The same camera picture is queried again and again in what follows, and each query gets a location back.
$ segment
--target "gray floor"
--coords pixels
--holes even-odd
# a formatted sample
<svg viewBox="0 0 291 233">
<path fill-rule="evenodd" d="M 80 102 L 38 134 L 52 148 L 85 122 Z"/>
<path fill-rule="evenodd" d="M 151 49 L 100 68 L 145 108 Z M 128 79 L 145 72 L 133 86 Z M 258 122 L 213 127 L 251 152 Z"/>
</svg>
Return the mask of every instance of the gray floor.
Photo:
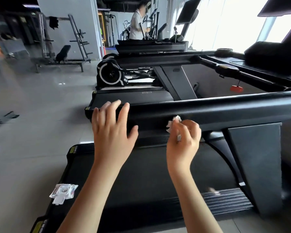
<svg viewBox="0 0 291 233">
<path fill-rule="evenodd" d="M 0 63 L 0 112 L 20 116 L 0 128 L 0 233 L 24 233 L 44 215 L 68 149 L 93 141 L 84 108 L 95 89 L 97 62 L 86 64 L 84 73 L 45 66 L 40 74 L 29 60 L 8 62 Z M 253 215 L 219 223 L 225 233 L 291 232 L 291 209 L 273 219 Z"/>
</svg>

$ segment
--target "treadmill handrail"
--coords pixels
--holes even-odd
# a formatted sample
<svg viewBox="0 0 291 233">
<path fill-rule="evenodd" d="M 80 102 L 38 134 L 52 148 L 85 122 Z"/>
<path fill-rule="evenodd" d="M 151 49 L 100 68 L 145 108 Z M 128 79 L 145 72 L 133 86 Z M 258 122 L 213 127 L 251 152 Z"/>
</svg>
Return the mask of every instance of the treadmill handrail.
<svg viewBox="0 0 291 233">
<path fill-rule="evenodd" d="M 291 91 L 131 105 L 128 129 L 162 131 L 176 115 L 202 131 L 282 122 L 291 119 Z"/>
</svg>

